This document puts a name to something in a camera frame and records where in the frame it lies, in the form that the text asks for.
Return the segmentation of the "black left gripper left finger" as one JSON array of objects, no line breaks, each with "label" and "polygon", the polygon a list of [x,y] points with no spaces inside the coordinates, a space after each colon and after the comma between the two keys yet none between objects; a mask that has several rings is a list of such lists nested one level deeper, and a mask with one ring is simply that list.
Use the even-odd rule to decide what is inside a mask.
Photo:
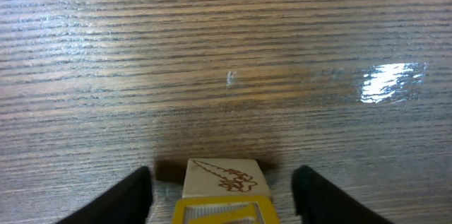
[{"label": "black left gripper left finger", "polygon": [[58,224],[145,224],[152,203],[151,172],[142,166]]}]

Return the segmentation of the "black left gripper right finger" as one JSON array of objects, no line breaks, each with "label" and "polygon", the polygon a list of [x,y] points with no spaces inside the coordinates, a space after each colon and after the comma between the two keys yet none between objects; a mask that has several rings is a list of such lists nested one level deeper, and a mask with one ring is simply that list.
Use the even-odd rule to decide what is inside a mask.
[{"label": "black left gripper right finger", "polygon": [[303,224],[391,224],[307,165],[292,173],[291,189]]}]

